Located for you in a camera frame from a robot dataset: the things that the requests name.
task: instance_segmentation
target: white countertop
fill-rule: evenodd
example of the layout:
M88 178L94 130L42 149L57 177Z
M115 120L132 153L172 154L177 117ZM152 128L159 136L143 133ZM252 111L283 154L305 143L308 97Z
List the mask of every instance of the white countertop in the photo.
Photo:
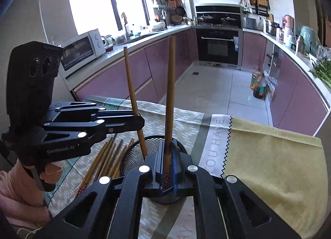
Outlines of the white countertop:
M325 98L325 101L328 103L328 106L331 106L331 89L327 87L319 78L314 77L310 72L312 65L309 63L309 59L305 58L301 54L296 54L294 50L291 50L289 47L286 47L283 43L280 43L276 40L276 37L270 36L264 32L251 29L243 29L244 32L254 33L262 35L274 44L276 44L280 49L282 49L291 59L298 65L301 70L310 78L315 87L319 90L320 94Z
M67 84L69 90L72 90L84 80L86 80L88 77L92 76L95 72L123 57L125 46L130 53L169 35L173 35L178 32L187 30L190 27L190 25L168 26L168 29L165 29L164 31L159 32L155 35L148 36L133 43L114 46L114 49L111 52L107 52L101 55L100 57L94 59L93 61L89 62L88 64L84 65L83 67L63 79Z

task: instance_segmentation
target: yellow cloth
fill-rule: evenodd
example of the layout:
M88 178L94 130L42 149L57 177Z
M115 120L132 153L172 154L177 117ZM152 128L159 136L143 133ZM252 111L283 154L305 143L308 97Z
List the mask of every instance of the yellow cloth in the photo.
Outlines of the yellow cloth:
M319 138L234 118L224 177L231 174L303 239L323 224L328 177Z

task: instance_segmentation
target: oven handle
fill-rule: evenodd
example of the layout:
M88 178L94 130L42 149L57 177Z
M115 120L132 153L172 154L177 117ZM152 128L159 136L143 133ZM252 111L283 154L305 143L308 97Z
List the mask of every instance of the oven handle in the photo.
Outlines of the oven handle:
M214 37L201 37L201 39L211 39L211 40L224 40L234 42L234 39L226 39L226 38L214 38Z

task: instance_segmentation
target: sink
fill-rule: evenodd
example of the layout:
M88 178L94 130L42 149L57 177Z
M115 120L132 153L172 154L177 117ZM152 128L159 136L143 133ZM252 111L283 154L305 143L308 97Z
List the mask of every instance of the sink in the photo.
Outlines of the sink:
M146 38L146 37L149 37L149 36L151 36L151 35L156 35L156 34L157 34L157 33L150 33L150 34L146 34L146 35L141 35L141 36L136 37L136 38L134 38L134 39L132 39L132 40L129 40L129 41L127 41L127 42L124 42L124 43L118 44L118 46L120 46L120 45L125 45L125 44L130 44L130 43L136 42L136 41L138 41L138 40L142 40L142 39L144 39L144 38Z

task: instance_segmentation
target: mesh basket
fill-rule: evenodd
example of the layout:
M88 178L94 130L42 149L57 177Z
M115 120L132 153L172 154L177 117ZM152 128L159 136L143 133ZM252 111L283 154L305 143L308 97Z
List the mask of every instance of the mesh basket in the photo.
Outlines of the mesh basket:
M147 153L153 154L158 152L158 145L160 140L164 141L164 135L150 135L145 137L145 143L147 148ZM183 153L187 153L185 148L180 142L177 142L179 150ZM141 153L139 141L136 141L130 148L125 152L120 165L121 176L125 176L132 169L140 167L144 164L144 157ZM152 198L152 201L159 204L172 204L179 200L178 197L173 193L173 182L171 178L171 173L168 175L168 181L163 195L158 198Z

